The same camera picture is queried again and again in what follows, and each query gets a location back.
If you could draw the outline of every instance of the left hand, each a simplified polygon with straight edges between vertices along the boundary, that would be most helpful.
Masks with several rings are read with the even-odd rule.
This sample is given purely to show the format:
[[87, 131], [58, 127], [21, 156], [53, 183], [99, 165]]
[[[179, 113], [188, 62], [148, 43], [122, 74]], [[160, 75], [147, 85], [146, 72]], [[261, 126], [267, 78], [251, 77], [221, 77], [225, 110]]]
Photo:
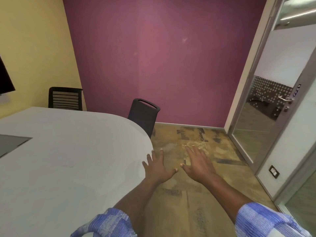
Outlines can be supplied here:
[[159, 185], [161, 183], [166, 182], [167, 180], [171, 179], [174, 174], [178, 172], [178, 169], [173, 169], [167, 171], [163, 165], [163, 149], [160, 149], [160, 156], [159, 158], [156, 158], [155, 151], [151, 151], [152, 158], [150, 154], [147, 154], [147, 161], [148, 164], [143, 161], [142, 164], [145, 168], [145, 179], [148, 179], [155, 184]]

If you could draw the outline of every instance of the chair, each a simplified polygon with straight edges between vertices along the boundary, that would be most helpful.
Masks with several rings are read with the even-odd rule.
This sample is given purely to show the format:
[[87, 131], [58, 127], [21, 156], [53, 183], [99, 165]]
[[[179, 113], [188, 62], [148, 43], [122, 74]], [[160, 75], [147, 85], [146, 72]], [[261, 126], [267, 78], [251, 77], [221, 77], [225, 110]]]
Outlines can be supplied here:
[[134, 99], [130, 113], [128, 114], [128, 119], [143, 128], [149, 138], [151, 138], [159, 111], [160, 107], [147, 100]]
[[82, 89], [51, 87], [48, 94], [48, 107], [82, 111]]

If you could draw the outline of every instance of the yellow wall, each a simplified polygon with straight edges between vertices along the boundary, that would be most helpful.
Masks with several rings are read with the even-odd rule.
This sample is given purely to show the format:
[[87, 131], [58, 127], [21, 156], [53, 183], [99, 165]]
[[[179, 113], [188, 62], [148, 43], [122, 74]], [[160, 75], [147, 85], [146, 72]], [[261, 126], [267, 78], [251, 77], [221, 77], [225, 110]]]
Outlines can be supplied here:
[[239, 84], [238, 84], [238, 87], [237, 87], [237, 90], [235, 93], [235, 97], [234, 97], [232, 106], [230, 108], [230, 111], [229, 111], [229, 114], [228, 114], [228, 117], [227, 117], [227, 120], [225, 123], [224, 129], [226, 132], [228, 132], [230, 124], [233, 120], [239, 99], [241, 97], [241, 94], [242, 94], [242, 91], [243, 91], [244, 86], [246, 84], [246, 80], [247, 80], [247, 77], [249, 75], [252, 63], [255, 59], [257, 50], [259, 48], [261, 38], [263, 37], [265, 27], [267, 26], [267, 23], [268, 23], [268, 20], [270, 17], [270, 13], [273, 9], [274, 2], [275, 2], [275, 0], [267, 0], [265, 7], [263, 9], [261, 19], [260, 19], [256, 34], [255, 34], [255, 37], [254, 37], [253, 42], [252, 42], [252, 45], [251, 45], [251, 48], [250, 48], [250, 51], [248, 54], [248, 58], [246, 60], [246, 64], [244, 66], [244, 70], [243, 70], [243, 73], [241, 74], [241, 78], [240, 78], [240, 81], [239, 81]]
[[16, 89], [0, 118], [47, 107], [52, 86], [81, 88], [62, 0], [0, 0], [0, 56]]

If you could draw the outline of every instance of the rolled-up sleeve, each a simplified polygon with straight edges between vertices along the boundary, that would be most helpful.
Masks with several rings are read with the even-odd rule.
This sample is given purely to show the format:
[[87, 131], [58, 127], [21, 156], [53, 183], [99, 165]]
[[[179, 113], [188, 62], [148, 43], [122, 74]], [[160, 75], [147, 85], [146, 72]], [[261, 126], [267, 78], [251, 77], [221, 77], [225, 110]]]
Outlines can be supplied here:
[[235, 229], [238, 237], [311, 237], [291, 216], [254, 202], [240, 208]]
[[123, 211], [109, 208], [104, 214], [97, 215], [89, 223], [79, 227], [71, 237], [81, 237], [87, 233], [93, 237], [136, 237], [131, 220]]

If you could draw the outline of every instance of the hand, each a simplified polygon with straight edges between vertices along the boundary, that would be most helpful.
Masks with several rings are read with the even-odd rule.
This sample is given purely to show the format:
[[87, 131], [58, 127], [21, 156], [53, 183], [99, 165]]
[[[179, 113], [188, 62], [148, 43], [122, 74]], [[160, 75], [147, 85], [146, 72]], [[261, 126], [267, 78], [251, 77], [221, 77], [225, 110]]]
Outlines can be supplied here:
[[166, 182], [167, 180], [171, 179], [171, 177], [178, 172], [178, 169], [173, 169], [167, 171], [163, 165], [163, 150], [160, 149], [160, 156], [159, 159], [156, 158], [155, 151], [151, 151], [152, 158], [150, 154], [147, 155], [148, 165], [145, 161], [142, 162], [145, 168], [145, 179], [153, 181], [155, 184], [159, 185], [161, 183]]
[[192, 148], [193, 151], [185, 146], [190, 157], [191, 166], [185, 164], [180, 164], [180, 166], [191, 179], [204, 184], [210, 176], [217, 174], [211, 160], [206, 157], [205, 152], [196, 146], [192, 146]]

